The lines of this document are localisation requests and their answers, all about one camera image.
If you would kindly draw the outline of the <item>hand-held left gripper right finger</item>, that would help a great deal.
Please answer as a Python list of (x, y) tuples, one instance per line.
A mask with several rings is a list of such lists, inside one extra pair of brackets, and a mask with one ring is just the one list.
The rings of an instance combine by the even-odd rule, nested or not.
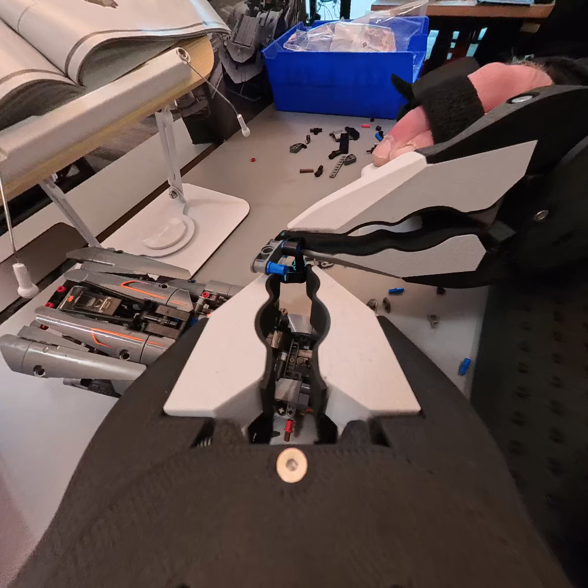
[(307, 270), (315, 366), (325, 389), (320, 411), (338, 433), (354, 421), (415, 416), (421, 406), (376, 313), (324, 270)]

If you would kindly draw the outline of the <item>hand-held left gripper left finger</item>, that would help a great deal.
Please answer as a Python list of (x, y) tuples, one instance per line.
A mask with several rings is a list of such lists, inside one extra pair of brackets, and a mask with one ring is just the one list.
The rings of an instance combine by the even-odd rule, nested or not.
[(279, 288), (276, 276), (261, 275), (212, 312), (164, 404), (166, 415), (229, 420), (244, 431), (262, 414), (269, 347), (261, 312)]

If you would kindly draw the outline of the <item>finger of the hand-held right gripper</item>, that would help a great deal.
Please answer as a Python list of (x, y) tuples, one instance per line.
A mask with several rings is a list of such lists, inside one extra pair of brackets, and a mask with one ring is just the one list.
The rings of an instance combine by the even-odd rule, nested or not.
[(500, 243), (514, 230), (477, 214), (521, 180), (537, 141), (429, 164), (410, 152), (324, 197), (277, 240), (302, 248), (431, 248), (454, 236)]
[(398, 278), (477, 270), (487, 253), (476, 232), (299, 232), (312, 259)]

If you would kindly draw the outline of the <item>grey lego car model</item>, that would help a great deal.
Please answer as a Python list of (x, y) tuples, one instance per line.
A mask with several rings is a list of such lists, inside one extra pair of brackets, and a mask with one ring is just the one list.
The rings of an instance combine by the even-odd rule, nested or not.
[[(224, 282), (116, 272), (74, 251), (68, 270), (30, 325), (1, 336), (11, 371), (121, 398), (191, 328), (243, 288)], [(279, 295), (261, 312), (268, 361), (262, 414), (243, 433), (252, 443), (334, 442), (337, 427), (320, 411), (325, 392), (315, 366), (319, 334), (309, 318), (282, 309)]]

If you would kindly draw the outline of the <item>black lego assembly blue pins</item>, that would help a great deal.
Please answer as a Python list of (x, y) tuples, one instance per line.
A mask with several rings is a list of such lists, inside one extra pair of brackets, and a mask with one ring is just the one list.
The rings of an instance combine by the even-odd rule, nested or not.
[(267, 241), (251, 264), (253, 273), (277, 276), (283, 283), (305, 283), (307, 263), (303, 255), (305, 240), (284, 235)]

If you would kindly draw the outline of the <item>dark lego set box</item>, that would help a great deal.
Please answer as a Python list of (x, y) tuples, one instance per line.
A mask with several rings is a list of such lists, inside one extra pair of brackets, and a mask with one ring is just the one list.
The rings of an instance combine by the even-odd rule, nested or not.
[(210, 36), (209, 83), (176, 101), (193, 144), (223, 143), (273, 102), (262, 50), (306, 18), (305, 1), (210, 1), (231, 30)]

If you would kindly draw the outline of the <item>person's right hand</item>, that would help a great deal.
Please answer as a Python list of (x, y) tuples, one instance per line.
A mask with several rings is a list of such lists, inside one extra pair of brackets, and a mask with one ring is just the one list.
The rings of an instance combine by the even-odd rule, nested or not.
[[(553, 80), (539, 66), (489, 63), (468, 76), (481, 100), (484, 112), (519, 94), (553, 85)], [(429, 121), (422, 107), (406, 114), (383, 138), (372, 153), (376, 167), (383, 166), (404, 153), (433, 145)]]

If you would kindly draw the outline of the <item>blue plastic bin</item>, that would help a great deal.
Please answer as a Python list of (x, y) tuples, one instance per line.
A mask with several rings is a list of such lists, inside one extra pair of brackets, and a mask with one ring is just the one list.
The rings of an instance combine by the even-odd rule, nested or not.
[(429, 18), (419, 17), (420, 35), (407, 51), (290, 52), (291, 33), (333, 21), (299, 23), (262, 50), (276, 109), (279, 111), (396, 119), (407, 103), (393, 79), (416, 82), (426, 56)]

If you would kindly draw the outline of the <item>white metal book stand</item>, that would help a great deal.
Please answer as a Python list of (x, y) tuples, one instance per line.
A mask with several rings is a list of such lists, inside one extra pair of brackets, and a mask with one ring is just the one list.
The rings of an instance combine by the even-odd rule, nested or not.
[[(38, 285), (84, 245), (82, 260), (116, 272), (194, 275), (249, 213), (246, 200), (198, 187), (180, 169), (194, 146), (176, 145), (171, 108), (208, 80), (205, 36), (182, 42), (121, 78), (1, 131), (1, 183), (8, 201), (39, 186), (51, 204), (1, 236), (1, 310), (39, 294)], [(55, 174), (149, 115), (158, 134), (69, 190)]]

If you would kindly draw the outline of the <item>crumpled clear plastic bags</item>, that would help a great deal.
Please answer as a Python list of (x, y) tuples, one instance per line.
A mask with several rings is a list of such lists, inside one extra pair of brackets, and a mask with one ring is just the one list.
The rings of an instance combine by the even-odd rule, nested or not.
[(404, 1), (383, 11), (370, 11), (291, 33), (284, 48), (291, 52), (403, 52), (422, 31), (428, 1)]

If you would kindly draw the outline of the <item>black dimpled mat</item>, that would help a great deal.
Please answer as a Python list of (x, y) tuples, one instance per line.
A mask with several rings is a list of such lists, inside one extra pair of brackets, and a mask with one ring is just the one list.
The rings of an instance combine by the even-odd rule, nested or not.
[(587, 587), (587, 276), (489, 290), (473, 406), (530, 516)]

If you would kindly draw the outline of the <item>open instruction booklet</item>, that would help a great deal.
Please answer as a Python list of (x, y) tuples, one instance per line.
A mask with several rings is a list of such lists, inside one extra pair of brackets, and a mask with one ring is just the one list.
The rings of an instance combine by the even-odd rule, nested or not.
[(1, 1), (1, 129), (230, 32), (208, 1)]

